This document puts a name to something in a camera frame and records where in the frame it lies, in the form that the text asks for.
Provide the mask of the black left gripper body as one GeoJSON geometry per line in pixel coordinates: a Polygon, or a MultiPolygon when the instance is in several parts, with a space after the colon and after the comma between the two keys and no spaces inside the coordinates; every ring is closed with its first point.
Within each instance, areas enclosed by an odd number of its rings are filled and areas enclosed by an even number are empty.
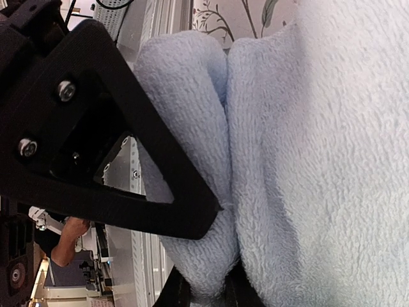
{"type": "Polygon", "coordinates": [[[89,214],[105,143],[97,121],[105,87],[86,21],[69,32],[57,1],[28,1],[1,17],[1,305],[26,302],[33,225],[20,204],[89,214]]]}

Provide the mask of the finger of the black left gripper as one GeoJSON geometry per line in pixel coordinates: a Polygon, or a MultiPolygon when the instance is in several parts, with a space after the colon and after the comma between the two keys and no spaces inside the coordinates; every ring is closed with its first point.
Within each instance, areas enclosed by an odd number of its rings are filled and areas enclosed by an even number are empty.
{"type": "MultiPolygon", "coordinates": [[[[103,112],[97,121],[105,143],[102,173],[119,152],[122,140],[134,136],[159,168],[173,200],[155,203],[101,183],[87,216],[64,215],[168,237],[201,239],[220,211],[219,202],[162,121],[107,31],[98,24],[102,34],[95,36],[95,69],[105,87],[103,112]]],[[[44,205],[33,206],[56,212],[44,205]]]]}

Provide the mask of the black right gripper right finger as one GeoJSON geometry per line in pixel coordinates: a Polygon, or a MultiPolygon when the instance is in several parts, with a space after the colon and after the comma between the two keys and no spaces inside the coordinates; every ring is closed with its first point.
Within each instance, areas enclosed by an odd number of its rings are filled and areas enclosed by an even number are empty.
{"type": "Polygon", "coordinates": [[[241,262],[238,262],[226,276],[225,306],[265,307],[250,284],[241,262]]]}

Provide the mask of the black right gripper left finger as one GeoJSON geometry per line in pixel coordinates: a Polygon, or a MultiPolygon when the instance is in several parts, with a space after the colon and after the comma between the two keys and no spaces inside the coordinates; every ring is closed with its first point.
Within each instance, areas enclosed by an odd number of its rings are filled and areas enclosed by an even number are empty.
{"type": "Polygon", "coordinates": [[[189,307],[190,297],[189,283],[177,268],[173,267],[155,302],[155,307],[189,307]]]}

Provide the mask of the light blue towel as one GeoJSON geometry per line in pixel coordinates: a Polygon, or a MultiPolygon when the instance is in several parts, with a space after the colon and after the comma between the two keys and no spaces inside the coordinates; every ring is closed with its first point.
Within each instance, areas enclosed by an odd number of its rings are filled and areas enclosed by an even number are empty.
{"type": "Polygon", "coordinates": [[[222,205],[161,238],[192,306],[238,262],[265,306],[408,305],[407,1],[301,1],[228,53],[158,36],[134,72],[222,205]]]}

